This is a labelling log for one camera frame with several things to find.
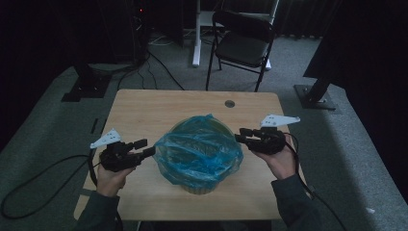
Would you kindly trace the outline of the person's left hand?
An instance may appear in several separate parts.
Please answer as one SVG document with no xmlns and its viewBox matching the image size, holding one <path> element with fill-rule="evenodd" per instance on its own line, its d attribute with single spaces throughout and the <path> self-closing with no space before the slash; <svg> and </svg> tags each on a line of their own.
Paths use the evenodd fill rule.
<svg viewBox="0 0 408 231">
<path fill-rule="evenodd" d="M 135 168 L 126 168 L 118 172 L 104 169 L 102 166 L 97 170 L 96 191 L 107 197 L 114 197 L 125 186 L 127 176 Z"/>
</svg>

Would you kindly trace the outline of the dark curtain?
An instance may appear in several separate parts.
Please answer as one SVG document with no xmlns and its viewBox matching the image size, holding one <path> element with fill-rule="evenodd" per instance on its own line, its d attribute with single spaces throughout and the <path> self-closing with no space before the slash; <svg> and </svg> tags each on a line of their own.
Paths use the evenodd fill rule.
<svg viewBox="0 0 408 231">
<path fill-rule="evenodd" d="M 305 75 L 345 90 L 408 203 L 408 0 L 342 0 Z"/>
</svg>

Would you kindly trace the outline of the black folding chair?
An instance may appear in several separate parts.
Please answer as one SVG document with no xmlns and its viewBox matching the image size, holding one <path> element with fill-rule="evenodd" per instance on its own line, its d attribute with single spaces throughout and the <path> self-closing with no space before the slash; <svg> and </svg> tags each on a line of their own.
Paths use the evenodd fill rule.
<svg viewBox="0 0 408 231">
<path fill-rule="evenodd" d="M 214 39 L 207 71 L 206 87 L 209 89 L 213 60 L 218 69 L 224 64 L 258 75 L 255 92 L 263 81 L 275 30 L 261 17 L 229 11 L 216 11 L 212 16 Z"/>
</svg>

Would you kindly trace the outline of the dark equipment rack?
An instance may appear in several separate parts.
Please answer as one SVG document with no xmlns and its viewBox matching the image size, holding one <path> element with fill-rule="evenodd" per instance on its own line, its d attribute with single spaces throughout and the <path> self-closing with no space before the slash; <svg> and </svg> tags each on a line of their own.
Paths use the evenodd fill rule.
<svg viewBox="0 0 408 231">
<path fill-rule="evenodd" d="M 133 57 L 136 64 L 145 61 L 147 53 L 148 32 L 148 4 L 147 0 L 130 1 L 130 21 L 133 39 Z"/>
</svg>

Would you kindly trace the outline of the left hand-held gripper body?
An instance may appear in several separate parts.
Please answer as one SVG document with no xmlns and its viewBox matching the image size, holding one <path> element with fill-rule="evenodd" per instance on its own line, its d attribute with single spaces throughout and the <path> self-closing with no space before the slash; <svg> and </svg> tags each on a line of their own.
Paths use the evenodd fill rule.
<svg viewBox="0 0 408 231">
<path fill-rule="evenodd" d="M 92 142 L 90 149 L 105 146 L 106 149 L 99 155 L 100 164 L 106 170 L 118 172 L 126 168 L 133 168 L 141 163 L 141 154 L 131 154 L 135 149 L 134 142 L 123 142 L 116 129 L 111 129 L 106 135 Z"/>
</svg>

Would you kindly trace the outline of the black stand base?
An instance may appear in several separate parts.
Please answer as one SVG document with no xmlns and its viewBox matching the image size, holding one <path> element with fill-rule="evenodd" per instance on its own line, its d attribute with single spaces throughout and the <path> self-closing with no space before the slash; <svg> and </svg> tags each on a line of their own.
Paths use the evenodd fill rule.
<svg viewBox="0 0 408 231">
<path fill-rule="evenodd" d="M 82 98 L 103 98 L 112 80 L 112 75 L 94 71 L 88 64 L 76 64 L 74 70 L 78 78 L 63 102 L 79 102 Z"/>
<path fill-rule="evenodd" d="M 336 106 L 327 93 L 330 82 L 317 79 L 310 85 L 294 85 L 297 97 L 304 109 L 335 111 Z"/>
</svg>

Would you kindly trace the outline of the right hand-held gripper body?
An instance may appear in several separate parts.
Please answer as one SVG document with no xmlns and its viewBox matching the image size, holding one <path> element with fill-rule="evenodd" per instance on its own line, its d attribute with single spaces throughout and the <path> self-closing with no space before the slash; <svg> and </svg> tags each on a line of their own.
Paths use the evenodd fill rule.
<svg viewBox="0 0 408 231">
<path fill-rule="evenodd" d="M 298 116 L 267 115 L 260 123 L 259 129 L 249 132 L 248 148 L 259 153 L 273 155 L 284 149 L 286 137 L 279 126 L 300 121 Z"/>
</svg>

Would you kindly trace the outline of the person's right hand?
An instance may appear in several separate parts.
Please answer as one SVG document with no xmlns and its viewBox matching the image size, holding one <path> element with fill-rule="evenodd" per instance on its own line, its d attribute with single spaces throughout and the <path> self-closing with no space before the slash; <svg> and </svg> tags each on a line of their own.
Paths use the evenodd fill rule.
<svg viewBox="0 0 408 231">
<path fill-rule="evenodd" d="M 288 146 L 272 155 L 260 152 L 254 152 L 254 154 L 267 163 L 277 180 L 283 180 L 296 174 L 296 162 L 293 152 Z"/>
</svg>

